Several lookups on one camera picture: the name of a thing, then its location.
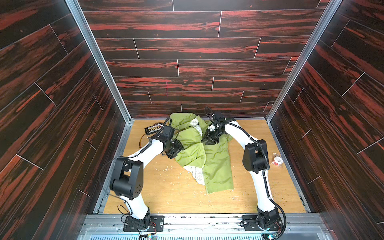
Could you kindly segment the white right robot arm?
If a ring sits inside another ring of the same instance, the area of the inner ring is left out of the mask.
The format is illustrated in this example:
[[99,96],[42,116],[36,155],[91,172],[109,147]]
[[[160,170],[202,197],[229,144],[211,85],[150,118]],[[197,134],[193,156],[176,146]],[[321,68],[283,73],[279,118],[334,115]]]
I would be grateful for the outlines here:
[[215,143],[223,134],[232,136],[244,149],[243,166],[251,174],[254,183],[258,214],[267,216],[267,219],[278,216],[280,208],[273,200],[268,179],[270,164],[266,141],[254,138],[237,121],[210,124],[205,141]]

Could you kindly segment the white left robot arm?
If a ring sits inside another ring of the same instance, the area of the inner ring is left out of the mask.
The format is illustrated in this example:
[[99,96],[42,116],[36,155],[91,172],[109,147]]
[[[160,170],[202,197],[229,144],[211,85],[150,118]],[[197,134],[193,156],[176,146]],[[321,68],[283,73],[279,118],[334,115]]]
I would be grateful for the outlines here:
[[116,158],[110,180],[110,190],[125,201],[131,217],[143,220],[150,214],[141,195],[144,187],[144,169],[156,156],[165,154],[173,159],[184,149],[179,140],[149,140],[143,148],[128,157]]

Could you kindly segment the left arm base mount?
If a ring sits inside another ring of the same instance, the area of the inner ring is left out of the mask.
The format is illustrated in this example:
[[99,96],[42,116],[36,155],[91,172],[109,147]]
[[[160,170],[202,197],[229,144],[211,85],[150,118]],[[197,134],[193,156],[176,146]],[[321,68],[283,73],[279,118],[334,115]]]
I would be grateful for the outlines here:
[[165,216],[152,215],[150,211],[142,220],[127,216],[124,222],[124,232],[162,232],[164,230]]

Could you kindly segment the green jacket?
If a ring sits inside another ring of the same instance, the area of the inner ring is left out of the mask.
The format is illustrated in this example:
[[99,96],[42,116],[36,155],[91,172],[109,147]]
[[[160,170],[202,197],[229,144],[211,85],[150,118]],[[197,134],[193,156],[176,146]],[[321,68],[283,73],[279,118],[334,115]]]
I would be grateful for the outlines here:
[[204,185],[208,194],[233,190],[234,180],[229,153],[230,135],[223,134],[219,142],[207,145],[202,142],[210,121],[193,113],[173,113],[171,126],[178,131],[174,137],[184,149],[177,153],[175,161],[190,172],[196,182]]

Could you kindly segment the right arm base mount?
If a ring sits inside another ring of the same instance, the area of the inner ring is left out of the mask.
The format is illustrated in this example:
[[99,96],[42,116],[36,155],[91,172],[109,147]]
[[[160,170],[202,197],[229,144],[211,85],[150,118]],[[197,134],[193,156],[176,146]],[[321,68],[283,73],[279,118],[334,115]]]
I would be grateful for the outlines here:
[[280,216],[277,215],[243,215],[240,226],[245,231],[280,232],[285,228]]

